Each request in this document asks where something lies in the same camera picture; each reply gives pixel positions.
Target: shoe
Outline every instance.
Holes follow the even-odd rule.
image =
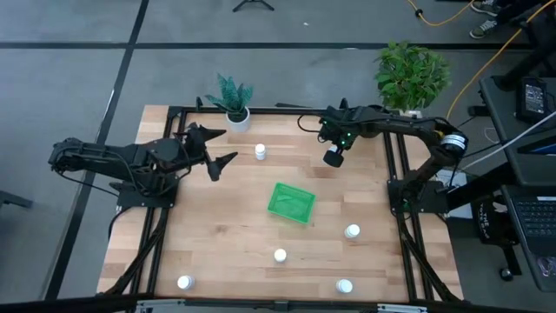
[[[484,0],[484,1],[473,1],[471,3],[471,9],[479,13],[487,13],[491,17],[497,17],[501,7],[494,4],[494,0]]]
[[[498,26],[498,23],[494,20],[486,20],[481,26],[469,32],[469,36],[474,39],[484,38],[486,35],[492,33],[494,29]]]

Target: white bottle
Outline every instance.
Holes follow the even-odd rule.
[[[278,249],[275,251],[275,261],[278,263],[283,263],[284,261],[286,261],[287,256],[288,254],[284,249]]]
[[[195,279],[187,275],[181,276],[177,280],[177,286],[180,287],[181,290],[190,290],[194,284],[195,284]]]
[[[350,293],[354,289],[354,285],[347,279],[341,279],[336,283],[336,290],[341,293]]]
[[[359,228],[359,226],[351,224],[346,228],[346,230],[344,230],[344,235],[346,235],[347,239],[353,239],[357,237],[360,232],[361,229]]]
[[[255,146],[255,156],[257,160],[264,160],[267,157],[267,148],[265,148],[264,144],[259,143]]]

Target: black robotic arm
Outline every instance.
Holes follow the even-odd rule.
[[[173,204],[177,184],[192,166],[205,163],[210,179],[217,181],[220,178],[222,169],[237,152],[213,161],[205,143],[225,132],[192,123],[183,133],[175,133],[175,138],[124,147],[68,138],[54,145],[49,164],[60,175],[65,171],[90,170],[122,180],[121,183],[110,183],[120,193],[118,205],[165,206]],[[177,176],[178,170],[186,172]]]
[[[348,108],[342,99],[339,109],[328,106],[319,121],[319,141],[331,141],[336,147],[323,158],[330,166],[340,167],[342,153],[350,150],[357,137],[372,138],[381,132],[418,137],[431,153],[417,170],[410,170],[399,181],[399,204],[416,203],[425,185],[439,170],[456,165],[464,156],[467,137],[441,118],[402,117],[385,111],[380,106]]]

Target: potted plant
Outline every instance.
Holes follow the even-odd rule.
[[[384,106],[399,110],[402,115],[420,116],[420,111],[447,87],[447,61],[439,54],[407,42],[390,43],[381,51],[378,82]]]
[[[251,115],[246,106],[253,96],[253,87],[235,87],[232,77],[226,79],[218,74],[218,84],[222,93],[222,99],[206,95],[205,97],[215,106],[226,112],[226,118],[230,129],[236,132],[244,132],[249,129]]]

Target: green plastic basket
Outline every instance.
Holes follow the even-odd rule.
[[[268,211],[299,223],[309,223],[315,196],[285,183],[277,183]]]

